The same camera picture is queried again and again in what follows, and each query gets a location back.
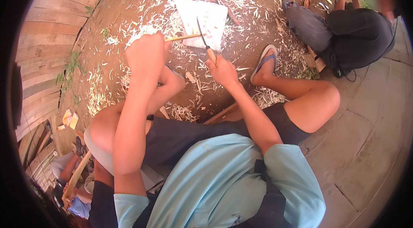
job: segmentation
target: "green plant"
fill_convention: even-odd
[[[92,14],[93,14],[93,11],[94,11],[95,8],[96,8],[96,5],[95,5],[94,8],[91,8],[91,7],[89,7],[89,6],[85,6],[85,8],[88,10],[88,11],[85,12],[85,14],[89,14],[89,18],[90,18],[90,17],[92,16]]]
[[[109,35],[108,28],[103,28],[100,33],[103,35],[102,42],[106,41],[107,36]]]
[[[73,93],[73,104],[75,106],[79,106],[80,105],[80,96],[75,95],[75,93]]]
[[[79,62],[79,54],[80,52],[72,52],[72,54],[70,55],[70,63],[68,65],[64,66],[64,70],[62,73],[60,73],[59,75],[57,75],[56,77],[56,84],[59,82],[62,82],[62,88],[61,91],[65,92],[66,89],[70,88],[70,82],[73,81],[73,73],[75,71],[76,68],[79,68],[80,72],[82,74],[85,74],[84,69],[82,68],[80,62]]]

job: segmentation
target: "light blue shirt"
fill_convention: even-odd
[[[163,186],[147,227],[227,228],[254,216],[266,182],[254,173],[260,149],[229,134],[194,144]],[[273,145],[264,156],[271,181],[286,198],[284,217],[295,228],[317,227],[325,213],[320,186],[300,148]],[[120,228],[130,228],[149,204],[143,196],[115,194]]]

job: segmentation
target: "hand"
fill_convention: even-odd
[[[209,59],[206,63],[214,80],[227,90],[231,86],[240,84],[235,66],[230,61],[225,60],[222,55],[216,56],[216,65]]]
[[[172,42],[165,43],[163,35],[143,35],[126,50],[132,76],[140,80],[157,81],[166,62]]]

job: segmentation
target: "black shirt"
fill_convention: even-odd
[[[333,11],[325,22],[334,35],[328,48],[318,52],[318,56],[330,68],[365,67],[387,54],[395,45],[392,24],[371,9]]]

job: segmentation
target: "dark shorts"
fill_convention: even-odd
[[[311,134],[302,131],[291,122],[284,103],[276,103],[263,109],[280,134],[285,144],[297,145]],[[174,166],[182,155],[196,142],[226,134],[240,134],[250,137],[244,119],[236,122],[214,124],[197,124],[150,115],[152,127],[146,135],[146,152],[144,163],[150,167],[161,164]]]

